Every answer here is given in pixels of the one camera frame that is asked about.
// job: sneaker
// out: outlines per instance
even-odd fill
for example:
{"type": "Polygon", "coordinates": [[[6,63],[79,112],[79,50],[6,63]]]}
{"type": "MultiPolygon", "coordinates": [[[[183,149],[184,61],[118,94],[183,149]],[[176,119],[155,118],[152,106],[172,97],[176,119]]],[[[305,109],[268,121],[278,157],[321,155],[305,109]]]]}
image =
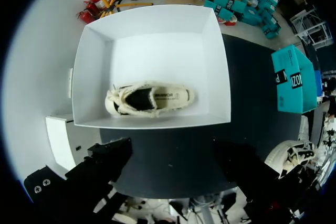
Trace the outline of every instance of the sneaker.
{"type": "Polygon", "coordinates": [[[154,118],[161,112],[185,108],[193,100],[194,91],[185,86],[148,81],[109,90],[105,107],[112,115],[154,118]]]}
{"type": "Polygon", "coordinates": [[[280,174],[289,173],[295,166],[314,159],[314,144],[309,141],[284,141],[267,156],[265,164],[280,174]]]}

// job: fire extinguisher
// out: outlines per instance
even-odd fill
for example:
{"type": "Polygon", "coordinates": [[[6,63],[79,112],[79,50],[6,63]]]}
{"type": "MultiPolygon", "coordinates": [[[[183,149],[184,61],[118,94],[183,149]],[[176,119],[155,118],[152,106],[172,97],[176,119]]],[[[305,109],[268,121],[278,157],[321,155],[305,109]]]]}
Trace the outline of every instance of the fire extinguisher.
{"type": "Polygon", "coordinates": [[[82,12],[78,13],[78,18],[83,20],[86,24],[89,24],[96,19],[92,16],[92,14],[88,10],[83,10],[82,12]]]}
{"type": "Polygon", "coordinates": [[[98,7],[90,1],[84,1],[84,3],[86,3],[86,9],[94,16],[94,17],[98,17],[100,14],[100,11],[98,9],[98,7]]]}

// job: floor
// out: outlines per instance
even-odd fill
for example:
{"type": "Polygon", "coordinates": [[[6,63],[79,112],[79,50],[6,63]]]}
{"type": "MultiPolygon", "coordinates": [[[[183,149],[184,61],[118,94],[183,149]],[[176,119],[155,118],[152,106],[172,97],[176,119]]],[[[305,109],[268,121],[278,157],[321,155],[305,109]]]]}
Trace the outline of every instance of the floor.
{"type": "MultiPolygon", "coordinates": [[[[230,224],[242,223],[242,219],[248,219],[248,216],[243,210],[246,204],[246,197],[242,191],[236,187],[229,190],[236,192],[236,203],[226,211],[227,221],[230,224]]],[[[111,197],[116,191],[112,190],[109,197],[111,197]]],[[[147,220],[149,224],[153,224],[158,220],[167,220],[169,222],[177,222],[177,216],[179,215],[170,205],[169,199],[146,199],[146,198],[132,198],[127,204],[121,206],[119,212],[114,215],[113,220],[126,224],[136,224],[137,220],[147,220]]],[[[98,212],[104,205],[105,201],[99,202],[94,212],[98,212]]],[[[203,215],[199,208],[195,208],[195,213],[189,211],[183,211],[184,217],[187,220],[180,217],[181,224],[207,224],[203,218],[203,215]]],[[[214,224],[220,224],[221,219],[217,213],[215,207],[210,209],[214,224]]]]}
{"type": "MultiPolygon", "coordinates": [[[[165,0],[123,0],[122,3],[143,3],[150,2],[154,5],[165,4],[165,0]]],[[[120,8],[121,10],[129,9],[129,7],[120,8]]],[[[220,30],[222,34],[227,34],[231,36],[235,36],[244,40],[248,40],[259,44],[264,47],[268,47],[273,50],[279,50],[283,47],[286,47],[290,44],[294,44],[297,46],[299,50],[304,53],[303,46],[298,37],[294,35],[292,29],[286,22],[286,20],[280,15],[277,10],[274,13],[275,18],[278,20],[279,25],[281,26],[281,31],[279,32],[279,36],[274,39],[267,39],[264,35],[263,31],[258,26],[251,26],[249,24],[245,24],[242,22],[237,22],[235,26],[226,26],[224,24],[220,24],[220,30]]],[[[242,218],[247,218],[246,213],[243,210],[244,205],[246,204],[246,197],[244,194],[237,189],[237,198],[236,204],[229,209],[226,214],[228,215],[228,221],[230,224],[241,223],[242,218]]],[[[176,213],[169,207],[169,200],[167,199],[142,199],[136,198],[134,199],[137,202],[137,206],[141,206],[141,210],[136,209],[136,207],[131,207],[127,213],[123,213],[124,215],[131,216],[132,218],[142,218],[142,219],[151,219],[154,218],[156,220],[173,220],[176,221],[176,213]]],[[[123,206],[121,208],[122,211],[126,211],[127,207],[123,206]]],[[[221,223],[218,213],[215,210],[211,210],[212,217],[214,219],[215,224],[221,223]]],[[[199,213],[201,219],[204,222],[203,216],[199,213]]],[[[194,213],[187,213],[188,221],[185,221],[183,218],[180,218],[181,224],[200,224],[198,222],[197,217],[194,213]]]]}

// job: white sneaker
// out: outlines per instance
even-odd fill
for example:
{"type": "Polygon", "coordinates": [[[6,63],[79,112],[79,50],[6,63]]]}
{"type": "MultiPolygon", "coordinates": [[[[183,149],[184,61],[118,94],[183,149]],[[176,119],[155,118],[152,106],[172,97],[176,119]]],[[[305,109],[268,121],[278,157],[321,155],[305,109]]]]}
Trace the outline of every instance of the white sneaker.
{"type": "Polygon", "coordinates": [[[105,107],[113,115],[154,118],[161,112],[185,108],[193,101],[194,91],[185,86],[148,81],[108,90],[105,107]]]}
{"type": "Polygon", "coordinates": [[[309,141],[284,141],[278,144],[267,156],[265,164],[282,176],[282,171],[289,173],[295,166],[314,159],[314,144],[309,141]]]}

